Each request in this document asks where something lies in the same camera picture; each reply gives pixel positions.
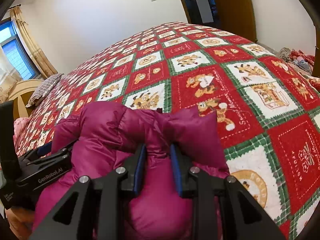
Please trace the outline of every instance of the window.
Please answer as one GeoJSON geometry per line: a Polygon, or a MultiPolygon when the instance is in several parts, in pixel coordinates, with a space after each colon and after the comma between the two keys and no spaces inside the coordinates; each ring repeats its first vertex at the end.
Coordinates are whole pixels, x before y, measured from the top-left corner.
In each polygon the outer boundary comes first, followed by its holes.
{"type": "Polygon", "coordinates": [[[22,46],[10,18],[0,21],[0,45],[23,80],[38,76],[39,72],[22,46]]]}

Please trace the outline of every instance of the window pane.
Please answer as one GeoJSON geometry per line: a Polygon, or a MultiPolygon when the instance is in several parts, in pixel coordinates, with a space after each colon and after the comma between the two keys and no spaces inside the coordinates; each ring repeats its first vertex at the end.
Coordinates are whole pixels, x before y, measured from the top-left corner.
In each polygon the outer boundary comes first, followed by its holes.
{"type": "Polygon", "coordinates": [[[7,38],[10,38],[10,37],[11,37],[11,32],[9,27],[0,31],[0,42],[5,41],[7,38]]]}
{"type": "Polygon", "coordinates": [[[5,44],[2,48],[11,64],[20,73],[23,80],[29,79],[35,74],[28,61],[23,56],[15,39],[5,44]]]}

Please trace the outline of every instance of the curtain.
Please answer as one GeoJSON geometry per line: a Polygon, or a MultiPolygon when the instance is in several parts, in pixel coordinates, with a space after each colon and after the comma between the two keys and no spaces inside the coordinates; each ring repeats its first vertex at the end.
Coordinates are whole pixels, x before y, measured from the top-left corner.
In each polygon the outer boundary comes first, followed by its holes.
{"type": "Polygon", "coordinates": [[[23,47],[29,54],[31,60],[35,63],[36,67],[44,78],[48,78],[58,72],[52,66],[42,49],[33,39],[28,24],[23,20],[20,6],[15,6],[10,10],[10,17],[17,35],[19,36],[23,47]]]}
{"type": "Polygon", "coordinates": [[[0,104],[7,100],[12,88],[21,80],[19,72],[11,65],[0,46],[0,104]]]}

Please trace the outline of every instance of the window frame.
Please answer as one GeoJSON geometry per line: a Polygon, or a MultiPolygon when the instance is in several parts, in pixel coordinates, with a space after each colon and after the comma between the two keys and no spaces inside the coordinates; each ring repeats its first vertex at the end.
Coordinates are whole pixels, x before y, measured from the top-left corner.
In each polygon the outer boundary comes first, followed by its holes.
{"type": "MultiPolygon", "coordinates": [[[[11,18],[10,17],[0,21],[0,26],[4,25],[4,24],[7,24],[7,23],[11,23],[11,18]]],[[[23,47],[23,45],[22,45],[22,43],[20,41],[20,38],[17,35],[17,33],[16,33],[14,27],[12,26],[12,24],[9,25],[9,28],[10,28],[10,33],[12,34],[12,36],[7,38],[6,40],[2,41],[0,43],[0,46],[2,47],[4,45],[6,45],[7,43],[9,43],[10,41],[16,40],[17,44],[18,44],[18,49],[22,52],[21,54],[23,55],[24,59],[29,63],[30,67],[32,68],[33,72],[35,73],[29,79],[36,79],[40,75],[39,70],[37,69],[37,67],[34,64],[34,62],[31,60],[31,58],[28,55],[28,53],[26,52],[25,48],[23,47]]]]}

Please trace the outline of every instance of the wooden headboard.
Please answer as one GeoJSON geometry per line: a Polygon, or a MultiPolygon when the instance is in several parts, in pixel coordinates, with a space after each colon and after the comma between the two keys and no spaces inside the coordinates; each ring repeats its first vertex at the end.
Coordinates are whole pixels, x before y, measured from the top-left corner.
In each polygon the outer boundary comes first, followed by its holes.
{"type": "Polygon", "coordinates": [[[7,101],[14,100],[13,102],[13,118],[16,120],[19,117],[29,117],[35,107],[26,108],[30,97],[38,86],[41,85],[43,80],[30,79],[20,81],[16,84],[10,92],[7,101]]]}

